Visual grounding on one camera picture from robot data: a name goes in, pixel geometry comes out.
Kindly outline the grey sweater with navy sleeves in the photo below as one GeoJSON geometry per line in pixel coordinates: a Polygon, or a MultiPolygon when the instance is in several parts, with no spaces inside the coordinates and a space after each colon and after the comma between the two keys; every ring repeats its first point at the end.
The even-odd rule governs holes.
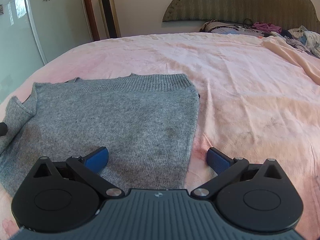
{"type": "Polygon", "coordinates": [[[1,185],[14,195],[39,157],[64,161],[104,146],[100,175],[117,187],[181,189],[199,105],[184,74],[35,83],[5,109],[1,185]]]}

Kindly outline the pile of light clothes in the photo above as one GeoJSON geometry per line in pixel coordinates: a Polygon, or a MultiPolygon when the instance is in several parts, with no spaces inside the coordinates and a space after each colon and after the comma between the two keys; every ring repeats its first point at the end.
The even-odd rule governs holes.
{"type": "Polygon", "coordinates": [[[309,31],[301,25],[299,28],[282,30],[281,33],[272,31],[275,37],[280,37],[293,48],[299,49],[319,59],[320,35],[317,32],[309,31]]]}

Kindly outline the pink bed sheet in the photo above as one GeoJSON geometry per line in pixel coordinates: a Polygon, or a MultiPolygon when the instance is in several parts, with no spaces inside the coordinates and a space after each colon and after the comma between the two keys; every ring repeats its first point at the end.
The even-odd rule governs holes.
{"type": "Polygon", "coordinates": [[[101,40],[62,54],[13,95],[25,101],[36,82],[176,73],[200,94],[186,188],[211,178],[210,147],[252,163],[276,159],[303,200],[297,231],[318,239],[319,59],[280,38],[183,33],[101,40]]]}

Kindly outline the glass sliding wardrobe door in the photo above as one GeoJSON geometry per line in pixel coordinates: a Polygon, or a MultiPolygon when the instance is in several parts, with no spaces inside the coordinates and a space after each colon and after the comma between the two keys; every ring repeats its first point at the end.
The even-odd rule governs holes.
{"type": "Polygon", "coordinates": [[[1,100],[45,64],[92,40],[84,0],[1,0],[1,100]]]}

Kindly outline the magenta crumpled garment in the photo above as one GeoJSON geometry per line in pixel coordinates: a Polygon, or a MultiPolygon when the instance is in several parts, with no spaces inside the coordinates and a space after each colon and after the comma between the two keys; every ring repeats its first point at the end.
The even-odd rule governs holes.
{"type": "Polygon", "coordinates": [[[267,33],[271,33],[272,31],[276,33],[282,32],[282,28],[280,26],[274,25],[272,23],[256,22],[252,25],[252,28],[257,29],[259,31],[264,31],[267,33]]]}

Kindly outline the gold tower air conditioner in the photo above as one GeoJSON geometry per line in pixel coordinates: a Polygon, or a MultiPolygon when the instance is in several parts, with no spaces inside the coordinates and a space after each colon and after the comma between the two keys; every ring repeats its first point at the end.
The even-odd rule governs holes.
{"type": "Polygon", "coordinates": [[[114,0],[99,0],[107,38],[120,38],[120,27],[114,0]]]}

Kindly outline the olive upholstered headboard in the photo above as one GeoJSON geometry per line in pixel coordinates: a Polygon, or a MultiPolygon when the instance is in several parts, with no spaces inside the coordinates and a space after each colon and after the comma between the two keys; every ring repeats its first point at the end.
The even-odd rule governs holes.
{"type": "Polygon", "coordinates": [[[310,0],[172,0],[163,22],[220,20],[272,23],[289,30],[303,25],[319,32],[319,18],[310,0]]]}

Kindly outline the brown wooden door frame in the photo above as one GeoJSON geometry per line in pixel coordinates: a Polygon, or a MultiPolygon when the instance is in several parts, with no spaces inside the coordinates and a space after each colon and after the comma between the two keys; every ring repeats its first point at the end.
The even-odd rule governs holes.
{"type": "Polygon", "coordinates": [[[99,36],[98,28],[96,25],[96,21],[95,21],[94,11],[93,11],[93,7],[92,7],[92,1],[91,0],[84,0],[84,4],[85,4],[87,18],[88,18],[88,22],[89,22],[89,26],[90,26],[93,40],[99,41],[100,36],[99,36]]]}

